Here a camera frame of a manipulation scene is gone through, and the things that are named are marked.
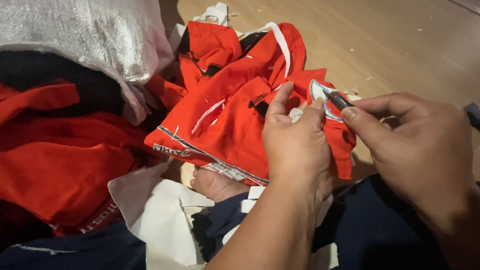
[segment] red fabric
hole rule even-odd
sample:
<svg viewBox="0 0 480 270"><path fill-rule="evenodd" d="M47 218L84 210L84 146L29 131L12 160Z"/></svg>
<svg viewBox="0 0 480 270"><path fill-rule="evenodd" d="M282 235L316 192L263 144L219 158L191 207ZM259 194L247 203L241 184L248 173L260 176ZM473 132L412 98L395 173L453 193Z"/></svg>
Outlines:
<svg viewBox="0 0 480 270"><path fill-rule="evenodd" d="M268 166L261 137L264 120L255 108L248 106L250 101L260 96L259 100L269 103L276 94L272 90L290 80L295 88L287 104L289 109L310 97L313 79L333 88L325 81L326 69L303 70L306 52L298 30L291 24L278 27L291 55L287 78L285 57L272 31L258 41L248 57L240 58L240 42L232 28L189 22L191 51L180 56L179 74L185 85L185 90L180 92L188 94L158 129L147 136L145 143L238 181L265 185ZM213 76L204 75L202 70L212 64L222 69ZM147 85L152 93L159 93L159 87L162 85ZM163 93L158 97L169 100L169 104L178 98L172 95L170 99L166 91ZM200 121L209 110L211 112ZM350 152L355 146L355 135L341 122L326 121L324 130L335 159L332 172L350 179Z"/></svg>
<svg viewBox="0 0 480 270"><path fill-rule="evenodd" d="M77 102L69 83L23 93L0 85L0 199L35 214L56 235L108 224L118 213L108 181L135 169L138 153L161 156L143 144L146 133L117 115L41 117L32 110ZM94 222L108 207L111 214Z"/></svg>

